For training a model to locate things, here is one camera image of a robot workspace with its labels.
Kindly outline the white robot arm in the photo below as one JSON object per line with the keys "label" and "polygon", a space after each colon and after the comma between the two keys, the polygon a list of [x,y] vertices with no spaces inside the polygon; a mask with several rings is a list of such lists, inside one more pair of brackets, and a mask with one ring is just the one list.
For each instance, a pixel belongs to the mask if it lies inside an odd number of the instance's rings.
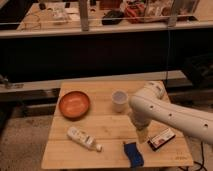
{"label": "white robot arm", "polygon": [[149,81],[130,97],[130,117],[135,127],[141,130],[156,120],[213,145],[213,113],[163,101],[164,94],[162,84]]}

